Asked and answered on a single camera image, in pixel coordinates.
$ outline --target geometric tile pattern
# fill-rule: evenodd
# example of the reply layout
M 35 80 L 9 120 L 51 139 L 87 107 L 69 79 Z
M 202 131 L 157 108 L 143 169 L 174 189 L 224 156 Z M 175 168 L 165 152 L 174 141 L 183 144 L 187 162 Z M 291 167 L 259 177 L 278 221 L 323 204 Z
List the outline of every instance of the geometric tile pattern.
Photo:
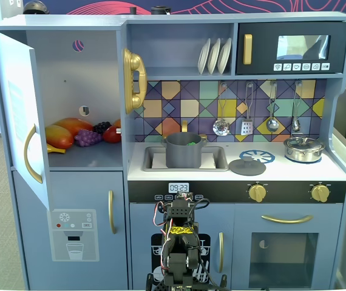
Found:
M 298 106 L 301 130 L 304 135 L 317 138 L 324 109 L 325 80 L 303 80 L 303 91 Z M 188 131 L 206 134 L 208 141 L 225 142 L 282 142 L 291 135 L 293 118 L 294 80 L 277 80 L 277 99 L 274 117 L 279 129 L 270 132 L 266 122 L 270 117 L 270 80 L 253 81 L 253 103 L 249 109 L 253 120 L 252 135 L 242 136 L 242 121 L 248 113 L 245 103 L 246 81 L 226 81 L 227 88 L 219 91 L 218 81 L 153 81 L 149 82 L 143 106 L 135 109 L 135 139 L 138 142 L 160 142 L 162 135 L 181 130 L 181 123 L 188 122 Z M 221 117 L 220 95 L 224 105 L 224 117 L 231 125 L 227 136 L 217 136 L 213 123 Z

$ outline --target gray cooking pot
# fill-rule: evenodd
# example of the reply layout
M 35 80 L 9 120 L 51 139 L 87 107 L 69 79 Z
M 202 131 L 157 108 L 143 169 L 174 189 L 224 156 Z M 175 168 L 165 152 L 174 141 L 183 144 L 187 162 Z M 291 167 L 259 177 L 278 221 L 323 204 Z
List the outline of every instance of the gray cooking pot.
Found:
M 296 162 L 316 162 L 320 160 L 325 145 L 313 138 L 288 138 L 283 142 L 285 156 Z
M 202 165 L 202 148 L 206 145 L 206 136 L 177 132 L 164 138 L 161 144 L 166 147 L 168 168 L 200 168 Z

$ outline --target gold knob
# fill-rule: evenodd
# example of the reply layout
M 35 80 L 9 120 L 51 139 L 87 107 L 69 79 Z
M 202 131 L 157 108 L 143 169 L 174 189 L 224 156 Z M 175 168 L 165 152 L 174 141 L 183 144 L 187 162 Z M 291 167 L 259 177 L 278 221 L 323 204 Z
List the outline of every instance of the gold knob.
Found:
M 311 193 L 313 199 L 320 202 L 325 202 L 330 195 L 330 190 L 325 185 L 316 185 L 312 188 Z
M 266 196 L 266 189 L 262 185 L 253 185 L 248 190 L 248 194 L 250 195 L 250 198 L 257 201 L 262 202 L 264 197 Z

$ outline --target oven window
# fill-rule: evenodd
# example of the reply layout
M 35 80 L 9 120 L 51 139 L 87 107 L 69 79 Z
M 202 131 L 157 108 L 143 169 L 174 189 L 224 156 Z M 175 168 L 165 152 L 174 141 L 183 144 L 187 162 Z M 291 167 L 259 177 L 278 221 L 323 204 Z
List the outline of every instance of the oven window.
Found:
M 318 233 L 253 233 L 249 288 L 310 288 Z
M 327 59 L 330 36 L 280 35 L 277 59 Z

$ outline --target toy fruit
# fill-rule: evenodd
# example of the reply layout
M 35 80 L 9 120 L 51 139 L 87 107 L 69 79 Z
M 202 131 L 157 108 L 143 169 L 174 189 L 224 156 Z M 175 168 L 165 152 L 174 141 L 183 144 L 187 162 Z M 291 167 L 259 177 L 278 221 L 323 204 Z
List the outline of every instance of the toy fruit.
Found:
M 117 133 L 117 129 L 119 127 L 117 126 L 111 126 L 109 127 L 104 133 L 103 133 L 103 139 L 106 142 L 111 142 L 111 143 L 115 143 L 115 142 L 120 142 L 122 137 L 120 135 L 120 133 Z
M 45 128 L 46 143 L 58 149 L 69 149 L 73 144 L 72 134 L 64 127 L 50 125 Z
M 94 132 L 97 132 L 99 134 L 103 134 L 109 127 L 111 126 L 111 123 L 107 122 L 101 122 L 93 127 Z
M 114 126 L 117 126 L 119 128 L 121 128 L 121 122 L 120 122 L 120 119 L 116 120 L 113 124 Z
M 80 147 L 88 147 L 101 142 L 103 138 L 97 132 L 82 129 L 78 132 L 78 135 L 75 136 L 75 140 Z
M 66 150 L 58 149 L 50 144 L 46 144 L 46 149 L 48 153 L 65 153 Z
M 78 118 L 64 118 L 53 124 L 64 127 L 72 134 L 73 137 L 75 137 L 78 134 L 78 132 L 82 129 L 85 129 L 85 130 L 93 129 L 93 125 L 91 123 L 78 119 Z

